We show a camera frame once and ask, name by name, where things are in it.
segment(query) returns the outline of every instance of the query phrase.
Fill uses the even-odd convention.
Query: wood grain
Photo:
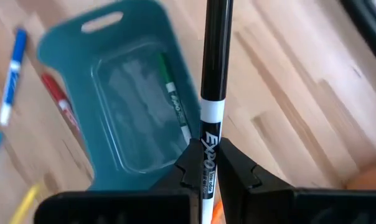
[[[0,148],[0,223],[38,181],[54,194],[93,179],[39,75],[62,79],[35,49],[51,26],[109,2],[0,0],[0,105],[14,29],[29,33]],[[206,2],[162,3],[199,92]],[[235,0],[228,73],[223,135],[265,169],[295,186],[341,188],[376,164],[376,59],[338,1]]]

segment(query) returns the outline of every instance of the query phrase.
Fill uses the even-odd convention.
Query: yellow marker
[[[12,217],[11,221],[9,224],[20,224],[22,223],[23,219],[26,216],[26,213],[29,211],[31,208],[34,199],[36,198],[36,195],[40,191],[40,184],[35,184],[33,187],[29,189],[29,191],[26,193],[22,203],[16,210],[14,216]]]

